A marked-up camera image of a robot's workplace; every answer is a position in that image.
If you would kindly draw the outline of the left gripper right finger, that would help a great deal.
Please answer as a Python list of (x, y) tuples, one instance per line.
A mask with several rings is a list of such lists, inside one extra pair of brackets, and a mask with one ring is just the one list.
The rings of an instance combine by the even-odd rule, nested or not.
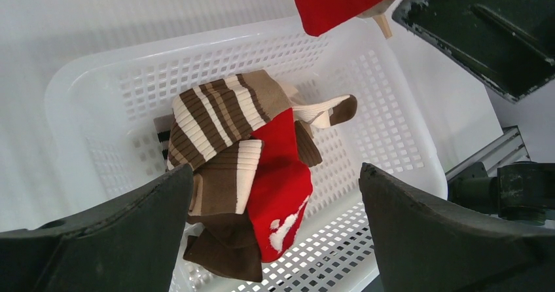
[(359, 188), (386, 291), (553, 291), (554, 231), (461, 207), (364, 163)]

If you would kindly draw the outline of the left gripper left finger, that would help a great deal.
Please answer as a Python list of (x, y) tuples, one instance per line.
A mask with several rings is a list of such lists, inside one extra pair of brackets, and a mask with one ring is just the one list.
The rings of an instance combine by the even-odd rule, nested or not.
[(181, 165), (88, 210), (1, 233), (2, 291), (167, 291), (193, 172)]

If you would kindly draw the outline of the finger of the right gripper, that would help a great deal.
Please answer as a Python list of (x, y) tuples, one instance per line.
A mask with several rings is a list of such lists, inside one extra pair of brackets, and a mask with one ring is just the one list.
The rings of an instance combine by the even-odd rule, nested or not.
[(554, 0), (402, 0), (392, 18), (509, 102), (554, 80)]

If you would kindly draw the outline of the brown white wavy sock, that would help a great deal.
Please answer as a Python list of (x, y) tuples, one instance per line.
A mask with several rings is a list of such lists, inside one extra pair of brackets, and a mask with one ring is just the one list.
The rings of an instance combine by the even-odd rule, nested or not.
[(264, 146), (251, 135), (290, 109), (285, 91), (259, 70), (188, 89), (171, 107), (168, 169), (194, 172), (190, 215), (243, 214)]

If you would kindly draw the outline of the brown cream striped sock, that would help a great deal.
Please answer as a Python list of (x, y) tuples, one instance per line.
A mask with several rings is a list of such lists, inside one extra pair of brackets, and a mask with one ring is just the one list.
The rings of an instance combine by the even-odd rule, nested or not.
[(323, 158), (313, 141), (312, 130), (326, 129), (351, 120), (358, 108), (354, 95), (346, 94), (319, 103), (307, 104), (291, 84), (280, 84), (293, 108), (298, 157), (308, 167), (322, 163)]

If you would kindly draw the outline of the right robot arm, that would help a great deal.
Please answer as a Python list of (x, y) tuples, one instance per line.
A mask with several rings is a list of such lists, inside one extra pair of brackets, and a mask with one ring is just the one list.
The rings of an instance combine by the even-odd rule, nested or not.
[[(403, 0), (392, 17), (511, 103), (554, 80), (554, 0)], [(494, 176), (471, 166), (448, 180), (448, 199), (542, 226), (554, 217), (554, 165), (515, 162)]]

